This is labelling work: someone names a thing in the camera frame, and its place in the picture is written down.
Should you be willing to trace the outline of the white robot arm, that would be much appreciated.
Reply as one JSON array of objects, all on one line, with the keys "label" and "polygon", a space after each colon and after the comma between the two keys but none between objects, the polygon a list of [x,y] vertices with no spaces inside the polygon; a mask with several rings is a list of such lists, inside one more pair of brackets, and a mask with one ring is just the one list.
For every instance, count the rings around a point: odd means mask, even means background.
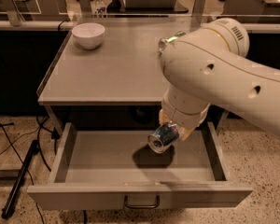
[{"label": "white robot arm", "polygon": [[170,86],[160,122],[194,129],[217,105],[280,136],[280,70],[248,60],[249,37],[233,19],[218,19],[159,42]]}]

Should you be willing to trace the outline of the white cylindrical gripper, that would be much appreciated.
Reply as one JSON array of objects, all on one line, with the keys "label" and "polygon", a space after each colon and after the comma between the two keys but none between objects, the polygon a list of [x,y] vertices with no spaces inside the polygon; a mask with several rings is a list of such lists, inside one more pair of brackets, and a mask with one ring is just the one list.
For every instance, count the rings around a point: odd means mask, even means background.
[{"label": "white cylindrical gripper", "polygon": [[179,125],[178,139],[185,141],[206,118],[210,103],[170,86],[161,100],[159,123]]}]

